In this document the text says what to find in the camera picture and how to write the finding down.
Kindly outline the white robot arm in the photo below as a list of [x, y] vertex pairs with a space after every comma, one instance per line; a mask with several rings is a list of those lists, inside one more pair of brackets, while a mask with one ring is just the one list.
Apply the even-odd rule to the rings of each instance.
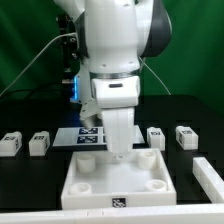
[[80, 120], [102, 119], [107, 150], [117, 159], [133, 149], [141, 58], [159, 55], [172, 25], [162, 0], [54, 0], [76, 29]]

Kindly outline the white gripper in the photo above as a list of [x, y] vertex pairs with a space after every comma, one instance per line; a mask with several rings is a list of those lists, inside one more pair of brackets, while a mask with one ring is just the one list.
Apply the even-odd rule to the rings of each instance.
[[133, 146], [134, 108], [103, 109], [101, 114], [107, 149], [123, 163]]

